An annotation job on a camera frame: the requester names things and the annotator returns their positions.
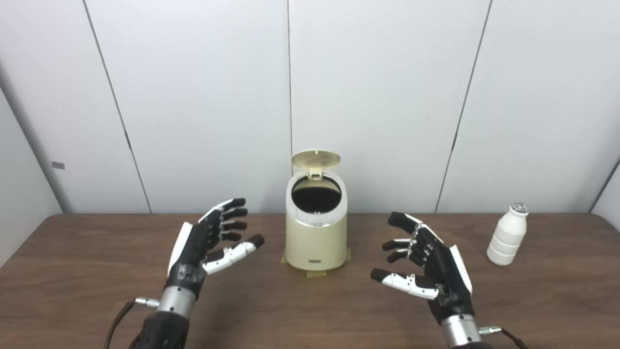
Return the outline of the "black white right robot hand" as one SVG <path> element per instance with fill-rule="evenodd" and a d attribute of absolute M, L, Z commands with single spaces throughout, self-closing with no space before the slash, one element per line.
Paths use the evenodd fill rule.
<path fill-rule="evenodd" d="M 473 317 L 473 286 L 458 246 L 447 247 L 427 224 L 409 214 L 392 212 L 387 222 L 410 235 L 410 238 L 383 243 L 383 251 L 392 252 L 386 258 L 387 262 L 409 260 L 420 267 L 423 274 L 374 268 L 371 271 L 372 280 L 427 300 L 438 324 L 453 316 Z"/>

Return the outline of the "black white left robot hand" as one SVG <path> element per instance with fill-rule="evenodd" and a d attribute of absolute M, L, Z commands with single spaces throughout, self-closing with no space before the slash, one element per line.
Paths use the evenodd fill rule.
<path fill-rule="evenodd" d="M 237 197 L 210 208 L 196 223 L 185 222 L 172 250 L 165 288 L 190 291 L 199 298 L 205 278 L 223 271 L 257 251 L 265 239 L 260 234 L 241 240 L 248 224 L 238 221 L 248 210 Z"/>

